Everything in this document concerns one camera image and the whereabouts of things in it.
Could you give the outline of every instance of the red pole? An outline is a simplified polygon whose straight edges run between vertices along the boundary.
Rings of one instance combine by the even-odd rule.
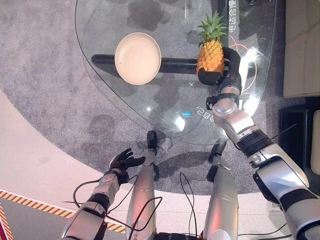
[[[1,219],[0,219],[0,239],[1,240],[8,240],[8,238],[6,237],[5,229],[3,227]]]

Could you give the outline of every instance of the hazard stripe tape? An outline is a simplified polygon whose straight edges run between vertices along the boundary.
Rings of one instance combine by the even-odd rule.
[[[53,214],[56,216],[60,216],[63,218],[67,218],[67,219],[71,218],[76,213],[73,210],[65,209],[59,206],[51,205],[49,203],[34,200],[29,197],[22,196],[22,195],[19,195],[7,190],[3,190],[3,189],[0,189],[0,198],[10,200],[14,203],[25,205],[27,207],[37,209],[37,210],[40,210],[49,214]],[[125,233],[125,228],[126,228],[125,226],[110,222],[109,220],[108,221],[105,220],[105,222],[107,223],[108,230],[121,233],[121,234]]]
[[[4,232],[8,238],[8,240],[14,240],[14,236],[12,235],[11,229],[9,227],[4,208],[0,203],[0,224],[3,226]]]

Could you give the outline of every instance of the black cable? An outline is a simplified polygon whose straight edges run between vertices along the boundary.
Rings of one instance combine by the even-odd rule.
[[[73,201],[74,201],[74,204],[75,204],[78,208],[80,208],[80,205],[78,204],[77,199],[76,199],[76,193],[77,193],[78,189],[81,188],[83,185],[86,185],[86,184],[97,183],[97,182],[100,181],[100,179],[101,179],[101,178],[99,178],[99,179],[97,179],[97,180],[94,180],[94,181],[86,181],[86,182],[84,182],[84,183],[81,183],[79,186],[77,186],[77,187],[75,188],[75,190],[73,191]]]
[[[189,199],[189,197],[188,197],[188,195],[187,195],[187,193],[186,193],[186,191],[185,191],[185,189],[184,189],[184,186],[183,186],[183,184],[182,184],[181,175],[184,176],[186,182],[187,182],[188,185],[189,185],[189,188],[190,188],[191,194],[192,194],[193,203],[191,203],[191,201],[190,201],[190,199]],[[196,214],[195,214],[195,210],[194,210],[195,196],[194,196],[194,192],[192,191],[192,188],[191,188],[191,186],[190,186],[190,183],[189,183],[186,175],[185,175],[183,172],[180,172],[180,183],[181,183],[182,190],[183,190],[183,192],[184,192],[184,194],[185,194],[185,196],[186,196],[186,199],[188,199],[188,201],[189,201],[189,203],[190,203],[190,205],[191,205],[191,215],[192,215],[192,213],[193,213],[193,217],[194,217],[195,235],[198,235],[197,220],[196,220]],[[190,234],[191,215],[190,215],[190,218],[189,218],[189,234]]]
[[[155,212],[156,212],[159,204],[160,204],[161,201],[162,201],[162,196],[158,196],[158,197],[154,197],[154,198],[149,199],[149,200],[144,204],[144,206],[143,206],[143,208],[142,208],[142,210],[141,210],[141,211],[143,211],[144,208],[147,206],[147,204],[148,204],[150,201],[155,200],[155,199],[160,199],[160,201],[159,201],[158,204],[155,206],[154,210],[152,211],[152,213],[151,213],[148,221],[147,221],[146,224],[144,225],[144,227],[141,228],[141,229],[135,229],[134,227],[129,226],[128,224],[125,224],[124,222],[122,222],[122,221],[120,221],[120,220],[118,220],[118,219],[116,219],[116,218],[113,218],[113,217],[111,217],[111,216],[106,215],[106,217],[107,217],[108,219],[111,219],[111,220],[113,220],[113,221],[115,221],[115,222],[117,222],[117,223],[120,223],[120,224],[126,226],[127,228],[129,228],[129,229],[131,229],[131,230],[133,230],[133,231],[140,232],[140,231],[144,230],[144,229],[147,227],[147,225],[149,224],[152,216],[155,214]]]
[[[292,129],[296,125],[297,125],[297,123],[292,124],[291,126],[287,127],[285,130],[281,131],[279,134],[272,137],[271,140],[275,139],[276,137],[279,137],[280,135],[284,134],[286,131],[289,131],[290,129]]]
[[[138,175],[134,175],[133,177],[129,178],[129,181],[135,177],[137,177]],[[86,181],[84,183],[81,183],[79,186],[77,186],[75,188],[75,190],[73,191],[73,201],[63,201],[63,203],[70,203],[70,204],[75,204],[78,208],[80,208],[80,205],[79,204],[84,204],[83,202],[77,202],[76,200],[76,193],[77,191],[79,190],[79,188],[81,188],[83,185],[87,185],[87,184],[93,184],[93,183],[97,183],[100,181],[101,178],[97,179],[97,180],[94,180],[94,181]],[[113,211],[114,209],[116,209],[117,207],[120,206],[120,204],[125,200],[125,198],[129,195],[130,191],[133,189],[134,186],[132,186],[132,188],[129,190],[129,192],[127,193],[127,195],[125,195],[125,197],[121,200],[121,202],[116,206],[114,207],[113,209],[111,209],[108,213],[110,213],[111,211]]]
[[[134,175],[133,177],[129,178],[129,181],[130,181],[131,179],[133,179],[133,178],[136,178],[137,176],[138,176],[138,175]],[[136,181],[137,181],[137,179],[135,179],[132,187],[130,188],[130,190],[128,191],[128,193],[124,196],[124,198],[119,202],[119,204],[118,204],[117,206],[115,206],[114,208],[112,208],[111,210],[109,210],[109,211],[107,212],[107,214],[111,213],[113,210],[115,210],[117,207],[119,207],[119,206],[123,203],[123,201],[126,199],[126,197],[129,195],[129,193],[130,193],[130,192],[132,191],[132,189],[134,188],[134,186],[135,186],[135,184],[136,184]]]
[[[244,236],[244,235],[256,235],[256,236],[260,236],[260,235],[270,235],[270,234],[274,234],[278,231],[280,231],[285,225],[287,225],[286,223],[283,224],[280,228],[278,228],[275,231],[269,232],[269,233],[244,233],[244,234],[238,234],[238,236]]]
[[[75,204],[75,201],[62,201],[62,203],[67,203],[67,204]]]
[[[260,238],[260,239],[257,239],[257,240],[278,240],[278,239],[290,238],[291,236],[292,236],[292,234],[285,235],[285,236],[276,236],[276,237],[271,237],[271,238]]]
[[[152,213],[151,213],[151,215],[150,215],[150,217],[149,217],[149,219],[148,219],[148,222],[145,224],[145,226],[144,226],[140,231],[142,231],[143,229],[145,229],[145,227],[148,225],[149,221],[151,220],[151,217],[152,217],[153,214],[156,212],[156,209],[158,208],[159,204],[160,204],[161,201],[162,201],[162,196],[154,197],[154,198],[151,198],[151,199],[149,199],[148,201],[146,201],[146,203],[144,204],[143,208],[142,208],[141,211],[139,212],[139,215],[138,215],[138,216],[136,217],[136,219],[135,219],[135,222],[134,222],[134,224],[133,224],[133,226],[132,226],[132,228],[131,228],[131,231],[130,231],[130,235],[129,235],[128,240],[131,239],[132,234],[134,233],[134,229],[135,229],[135,227],[136,227],[136,225],[137,225],[137,223],[138,223],[138,220],[139,220],[141,214],[144,212],[144,210],[145,210],[146,206],[148,205],[148,203],[150,203],[151,201],[156,200],[156,199],[160,199],[160,201],[158,202],[158,204],[155,206],[154,210],[152,211]]]

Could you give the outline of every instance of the glass table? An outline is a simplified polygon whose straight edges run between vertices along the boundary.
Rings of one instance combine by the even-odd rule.
[[[196,75],[205,13],[216,10],[228,26],[224,46],[241,56],[240,107],[254,114],[264,92],[274,41],[277,1],[243,0],[78,0],[75,27],[81,50],[97,74],[122,101],[167,136],[196,145],[227,139],[214,123],[206,99],[219,92]],[[143,32],[161,50],[161,67],[144,85],[125,82],[117,73],[114,54],[126,35]]]

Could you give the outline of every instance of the white bowl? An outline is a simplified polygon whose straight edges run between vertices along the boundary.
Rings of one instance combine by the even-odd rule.
[[[159,71],[160,48],[148,34],[134,32],[119,42],[114,62],[123,80],[133,85],[146,84],[154,79]]]

